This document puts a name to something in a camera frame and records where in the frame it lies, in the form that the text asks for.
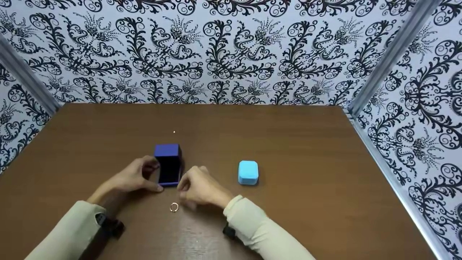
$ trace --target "patterned wallpaper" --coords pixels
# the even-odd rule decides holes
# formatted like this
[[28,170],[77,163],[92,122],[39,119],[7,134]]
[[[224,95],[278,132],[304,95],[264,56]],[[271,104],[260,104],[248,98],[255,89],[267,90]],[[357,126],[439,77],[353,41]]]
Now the patterned wallpaper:
[[341,105],[416,0],[0,0],[59,102]]
[[0,174],[31,142],[49,116],[0,64]]
[[462,260],[462,0],[444,0],[358,121],[396,181]]

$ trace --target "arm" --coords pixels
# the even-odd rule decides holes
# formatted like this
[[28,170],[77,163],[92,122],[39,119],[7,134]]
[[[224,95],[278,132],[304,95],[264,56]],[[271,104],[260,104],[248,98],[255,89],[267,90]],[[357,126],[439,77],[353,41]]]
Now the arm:
[[240,195],[233,198],[223,214],[244,245],[255,250],[264,260],[315,260],[300,242],[250,200]]
[[143,172],[149,174],[157,167],[157,161],[151,156],[135,159],[104,182],[87,201],[76,202],[25,260],[79,259],[100,229],[95,215],[106,214],[105,208],[115,196],[142,188],[153,192],[163,190],[142,176]]
[[210,176],[207,168],[192,167],[182,177],[178,190],[180,198],[189,205],[213,204],[224,209],[236,236],[259,253],[264,260],[315,258],[293,236],[268,218],[265,212],[242,196],[234,197]]

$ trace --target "dark blue ring box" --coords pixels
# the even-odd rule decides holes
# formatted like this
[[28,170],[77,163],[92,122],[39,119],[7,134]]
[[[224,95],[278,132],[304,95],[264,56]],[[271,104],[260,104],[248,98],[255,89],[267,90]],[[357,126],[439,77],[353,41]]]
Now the dark blue ring box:
[[158,183],[163,187],[177,186],[183,172],[183,159],[180,145],[177,143],[158,144],[154,157],[159,161]]

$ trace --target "right hand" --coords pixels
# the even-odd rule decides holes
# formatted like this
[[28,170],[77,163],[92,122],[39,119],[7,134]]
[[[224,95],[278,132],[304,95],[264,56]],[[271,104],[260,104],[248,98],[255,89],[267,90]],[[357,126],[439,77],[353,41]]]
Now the right hand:
[[234,198],[231,192],[210,176],[205,166],[193,166],[178,184],[180,199],[187,203],[213,204],[224,209]]

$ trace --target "light blue ring box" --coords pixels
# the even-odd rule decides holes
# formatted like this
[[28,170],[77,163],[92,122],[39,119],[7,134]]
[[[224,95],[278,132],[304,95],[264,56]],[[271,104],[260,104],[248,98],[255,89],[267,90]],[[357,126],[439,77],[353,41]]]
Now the light blue ring box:
[[256,161],[239,163],[238,181],[242,185],[255,185],[258,181],[258,164]]

